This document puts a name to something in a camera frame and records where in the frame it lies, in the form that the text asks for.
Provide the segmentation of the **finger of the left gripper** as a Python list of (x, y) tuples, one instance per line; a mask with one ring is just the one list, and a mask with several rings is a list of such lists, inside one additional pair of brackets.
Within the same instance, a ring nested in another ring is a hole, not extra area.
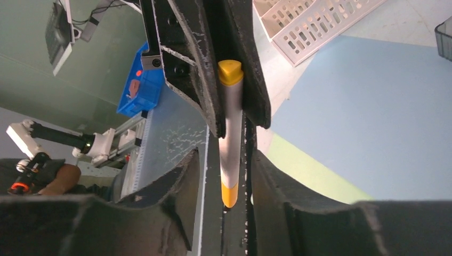
[(166, 84), (225, 136), (219, 76), (202, 1), (152, 1)]
[(233, 45), (245, 73), (243, 108), (254, 125), (268, 129), (271, 103), (256, 47), (252, 1), (226, 1), (232, 25)]

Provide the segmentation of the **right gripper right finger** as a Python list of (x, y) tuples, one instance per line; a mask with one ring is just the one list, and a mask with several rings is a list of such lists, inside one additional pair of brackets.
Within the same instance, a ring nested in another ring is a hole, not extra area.
[(251, 166), (258, 255), (451, 255), (451, 201), (345, 204), (259, 150)]

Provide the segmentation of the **orange cap marker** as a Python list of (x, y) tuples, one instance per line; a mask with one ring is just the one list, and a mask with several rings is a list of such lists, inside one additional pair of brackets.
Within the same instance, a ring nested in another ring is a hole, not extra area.
[(244, 72), (237, 60), (222, 60), (218, 68), (225, 113), (225, 136), (219, 138), (221, 196), (224, 206), (232, 208), (238, 199)]

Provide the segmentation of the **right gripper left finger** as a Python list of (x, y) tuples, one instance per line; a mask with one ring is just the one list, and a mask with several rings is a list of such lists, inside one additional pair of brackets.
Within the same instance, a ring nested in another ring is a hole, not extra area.
[(186, 255), (199, 172), (194, 148), (118, 203), (91, 195), (3, 196), (1, 255)]

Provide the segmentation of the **clear plastic drawer box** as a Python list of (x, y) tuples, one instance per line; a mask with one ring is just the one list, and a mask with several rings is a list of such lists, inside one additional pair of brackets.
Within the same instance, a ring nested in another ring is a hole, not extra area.
[(451, 61), (451, 17), (434, 29), (438, 55)]

